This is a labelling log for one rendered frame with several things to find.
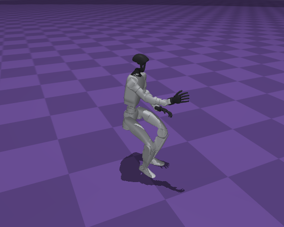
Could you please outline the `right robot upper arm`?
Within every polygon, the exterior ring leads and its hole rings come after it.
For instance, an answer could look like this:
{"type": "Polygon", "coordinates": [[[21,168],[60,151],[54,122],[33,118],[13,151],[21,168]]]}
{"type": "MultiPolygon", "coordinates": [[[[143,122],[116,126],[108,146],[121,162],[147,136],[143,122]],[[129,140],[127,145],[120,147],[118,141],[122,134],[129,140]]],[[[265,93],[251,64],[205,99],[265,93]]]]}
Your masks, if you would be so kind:
{"type": "Polygon", "coordinates": [[[150,95],[151,97],[153,97],[151,94],[145,94],[144,90],[132,78],[127,81],[127,87],[130,90],[132,90],[133,92],[135,92],[144,102],[146,102],[145,101],[145,96],[150,95]]]}

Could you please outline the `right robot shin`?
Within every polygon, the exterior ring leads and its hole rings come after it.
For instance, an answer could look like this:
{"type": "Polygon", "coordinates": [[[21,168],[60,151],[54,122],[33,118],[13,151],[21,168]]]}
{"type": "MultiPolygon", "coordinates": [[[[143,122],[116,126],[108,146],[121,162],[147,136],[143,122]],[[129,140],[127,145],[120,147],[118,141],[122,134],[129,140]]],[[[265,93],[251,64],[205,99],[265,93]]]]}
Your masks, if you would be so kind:
{"type": "Polygon", "coordinates": [[[144,145],[144,149],[143,149],[143,152],[142,152],[142,158],[143,158],[142,169],[143,170],[148,168],[150,162],[152,161],[152,159],[154,157],[155,151],[156,150],[151,152],[150,146],[144,145]]]}

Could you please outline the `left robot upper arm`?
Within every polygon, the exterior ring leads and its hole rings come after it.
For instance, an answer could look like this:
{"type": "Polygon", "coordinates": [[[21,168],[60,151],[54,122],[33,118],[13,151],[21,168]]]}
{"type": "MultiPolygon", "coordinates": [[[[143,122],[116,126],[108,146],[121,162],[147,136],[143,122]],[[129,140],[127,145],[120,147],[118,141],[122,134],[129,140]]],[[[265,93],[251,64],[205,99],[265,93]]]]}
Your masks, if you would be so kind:
{"type": "Polygon", "coordinates": [[[145,85],[144,85],[144,89],[143,89],[143,90],[144,90],[144,93],[145,93],[145,94],[149,94],[149,91],[146,90],[146,87],[147,87],[147,84],[146,84],[146,77],[147,77],[147,76],[146,76],[146,73],[145,73],[145,72],[142,72],[142,73],[145,75],[145,85]]]}

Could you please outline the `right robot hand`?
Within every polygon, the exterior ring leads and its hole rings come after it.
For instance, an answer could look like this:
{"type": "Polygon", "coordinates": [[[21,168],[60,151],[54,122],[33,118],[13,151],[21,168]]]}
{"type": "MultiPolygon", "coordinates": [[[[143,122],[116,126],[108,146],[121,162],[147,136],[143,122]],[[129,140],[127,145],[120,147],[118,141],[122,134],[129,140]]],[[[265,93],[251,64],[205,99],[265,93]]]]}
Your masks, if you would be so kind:
{"type": "Polygon", "coordinates": [[[182,94],[179,95],[179,93],[181,93],[181,92],[182,92],[182,90],[178,91],[174,97],[168,98],[168,99],[170,99],[170,102],[171,102],[171,104],[169,104],[169,105],[173,105],[175,103],[180,104],[180,103],[184,103],[184,102],[189,102],[189,101],[181,101],[181,100],[189,99],[189,98],[183,98],[183,97],[186,97],[186,96],[189,96],[189,95],[181,96],[181,95],[187,94],[188,92],[185,92],[185,93],[182,93],[182,94]]]}

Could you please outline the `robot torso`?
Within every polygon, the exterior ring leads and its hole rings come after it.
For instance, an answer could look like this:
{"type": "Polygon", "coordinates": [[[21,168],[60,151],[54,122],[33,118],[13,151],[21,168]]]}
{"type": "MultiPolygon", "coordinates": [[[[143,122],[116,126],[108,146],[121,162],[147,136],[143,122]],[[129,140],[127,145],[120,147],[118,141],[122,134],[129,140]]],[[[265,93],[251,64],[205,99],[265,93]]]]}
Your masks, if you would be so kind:
{"type": "Polygon", "coordinates": [[[138,105],[141,98],[135,92],[133,92],[132,90],[130,90],[127,87],[127,81],[132,78],[138,83],[138,85],[142,89],[144,89],[145,75],[143,73],[141,73],[141,75],[142,75],[141,77],[136,76],[136,75],[139,75],[137,73],[134,74],[134,75],[130,74],[127,77],[127,80],[126,80],[125,91],[124,91],[124,104],[126,104],[128,106],[127,106],[127,109],[124,112],[124,118],[125,117],[132,117],[133,119],[137,120],[138,109],[136,109],[136,106],[138,105]]]}

